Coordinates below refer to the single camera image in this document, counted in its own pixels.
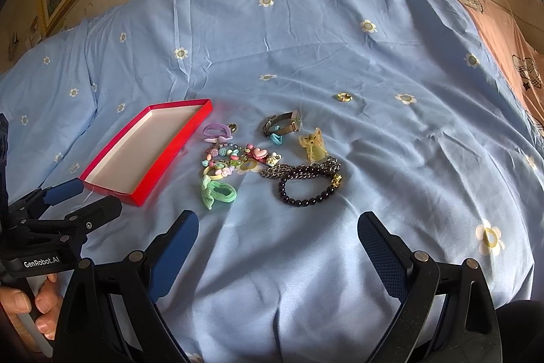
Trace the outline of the left hand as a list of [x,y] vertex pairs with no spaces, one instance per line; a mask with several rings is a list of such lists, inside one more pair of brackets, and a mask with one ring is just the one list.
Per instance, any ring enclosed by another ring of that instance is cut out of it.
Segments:
[[41,285],[34,302],[20,289],[8,286],[1,287],[1,304],[17,331],[27,346],[35,344],[30,332],[23,325],[18,315],[30,313],[32,305],[35,305],[40,312],[35,320],[38,331],[48,340],[54,340],[59,313],[63,304],[63,297],[60,293],[60,283],[57,274],[46,276]]

